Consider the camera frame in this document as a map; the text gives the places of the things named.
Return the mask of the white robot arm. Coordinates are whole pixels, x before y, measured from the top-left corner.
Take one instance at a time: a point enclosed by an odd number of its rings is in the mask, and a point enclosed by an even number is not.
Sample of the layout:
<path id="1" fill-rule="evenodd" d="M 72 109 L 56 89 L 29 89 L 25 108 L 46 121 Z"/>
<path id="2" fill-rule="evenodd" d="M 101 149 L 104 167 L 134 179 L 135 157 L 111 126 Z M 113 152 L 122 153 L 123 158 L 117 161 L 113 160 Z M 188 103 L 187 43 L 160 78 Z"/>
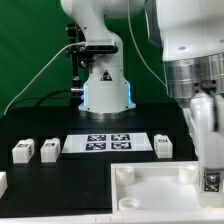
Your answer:
<path id="1" fill-rule="evenodd" d="M 167 94 L 179 101 L 205 173 L 224 171 L 224 0 L 60 0 L 81 28 L 89 68 L 81 111 L 120 114 L 135 106 L 123 74 L 123 42 L 107 18 L 144 11 L 149 39 L 162 46 Z"/>

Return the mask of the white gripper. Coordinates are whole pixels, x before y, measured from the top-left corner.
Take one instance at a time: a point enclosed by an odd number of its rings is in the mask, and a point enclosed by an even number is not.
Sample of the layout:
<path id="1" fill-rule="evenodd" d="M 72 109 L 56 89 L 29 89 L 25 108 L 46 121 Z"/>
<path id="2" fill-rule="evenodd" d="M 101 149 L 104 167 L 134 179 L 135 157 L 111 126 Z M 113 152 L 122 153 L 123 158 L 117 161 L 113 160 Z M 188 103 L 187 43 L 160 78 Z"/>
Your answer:
<path id="1" fill-rule="evenodd" d="M 214 131 L 213 100 L 201 95 L 183 109 L 201 170 L 224 170 L 224 98 L 216 96 L 218 130 Z"/>

